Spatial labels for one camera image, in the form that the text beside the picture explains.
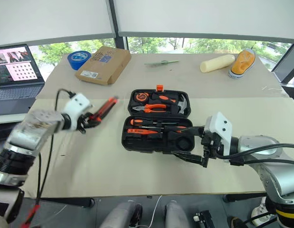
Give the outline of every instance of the shoe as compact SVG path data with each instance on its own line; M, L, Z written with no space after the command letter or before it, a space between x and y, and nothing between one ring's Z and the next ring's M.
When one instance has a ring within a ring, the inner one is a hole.
M261 215L261 214L268 212L268 210L266 209L266 206L265 206L265 201L266 201L266 197L263 197L260 206L254 208L252 210L251 217L258 216L258 215ZM272 216L274 216L274 215L266 215L264 217L257 218L255 220L252 220L252 223L255 226L260 226L263 223L268 222L272 218Z
M255 63L255 59L256 54L253 50L245 49L241 51L231 69L229 70L229 76L234 79L241 78L243 74Z
M237 217L229 217L228 224L230 225L230 228L248 228L248 226L246 226L243 221Z

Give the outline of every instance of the tree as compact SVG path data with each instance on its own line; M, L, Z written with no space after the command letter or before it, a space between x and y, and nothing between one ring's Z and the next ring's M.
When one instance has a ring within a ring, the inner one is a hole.
M271 42L275 45L275 53L284 55L286 51L290 48L291 44L288 43L278 43L278 42Z
M42 65L42 62L40 61L40 58L38 57L38 55L36 53L32 53L32 55L33 55L33 58L34 58L34 60L35 60L35 62L37 64L37 66L40 68L41 65Z
M80 50L90 53L96 52L101 46L115 47L114 39L92 39L78 41L77 45Z
M277 63L281 55L269 53L266 50L267 43L232 39L189 39L189 46L185 47L184 50L185 53L239 53L245 48L251 48L258 55Z
M270 69L270 64L269 64L269 63L265 63L265 67L266 67L267 69Z
M180 47L179 42L180 38L168 38L168 43L172 45L173 50L176 50Z
M40 45L39 50L43 53L39 59L40 64L52 64L56 66L63 54L73 52L69 43L46 44Z
M189 39L185 53L239 53L245 48L253 48L256 41L232 39Z
M158 53L160 47L165 47L165 38L128 37L131 53Z

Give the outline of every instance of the hammer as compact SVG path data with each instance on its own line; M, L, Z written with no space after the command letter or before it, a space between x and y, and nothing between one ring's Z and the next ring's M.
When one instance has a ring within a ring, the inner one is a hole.
M184 114L184 110L187 108L187 100L183 94L181 96L183 97L184 101L179 101L177 105L180 107L179 113Z
M159 95L159 94L156 94L156 93L152 94L152 99L153 100L159 99L162 103L170 104L170 105L175 105L177 103L177 105L180 107L179 113L184 114L184 110L185 110L185 108L187 108L187 100L186 100L186 98L184 97L183 94L181 96L183 97L184 101L178 101L177 102L176 99L171 99L170 97Z

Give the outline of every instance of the cardboard box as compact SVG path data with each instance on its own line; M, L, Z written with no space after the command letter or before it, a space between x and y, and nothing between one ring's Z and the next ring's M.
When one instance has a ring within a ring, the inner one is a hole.
M102 46L77 70L75 76L101 85L113 84L130 59L128 50Z

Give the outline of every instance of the table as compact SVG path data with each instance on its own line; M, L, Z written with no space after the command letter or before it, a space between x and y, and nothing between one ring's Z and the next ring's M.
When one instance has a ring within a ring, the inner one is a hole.
M67 102L59 101L59 110ZM99 107L105 100L91 100ZM173 155L127 151L121 144L127 99L120 100L104 121L86 135L55 135L50 172L43 197L101 197L153 194L217 194L264 191L257 173L249 166L230 166L209 160L208 168L184 162ZM233 136L268 135L282 143L294 143L294 100L270 98L190 98L194 126L221 111L233 124ZM53 109L53 99L38 99L34 109ZM41 151L44 173L49 142ZM196 137L194 154L202 155ZM294 158L294 149L285 151ZM22 187L27 197L36 196L38 162L34 162Z
M247 74L238 80L228 76L230 67L210 73L200 71L202 61L221 55L223 54L133 54L127 67L112 85L80 81L75 77L75 70L65 55L47 79L37 99L55 98L59 88L82 92L89 99L107 99L114 95L130 98L134 89L155 89L157 84L163 84L164 89L185 91L190 98L288 96L259 58L256 58L255 65ZM158 67L144 65L162 60L179 62Z
M11 114L11 115L0 115L0 124L21 122L24 120L26 113L22 114Z

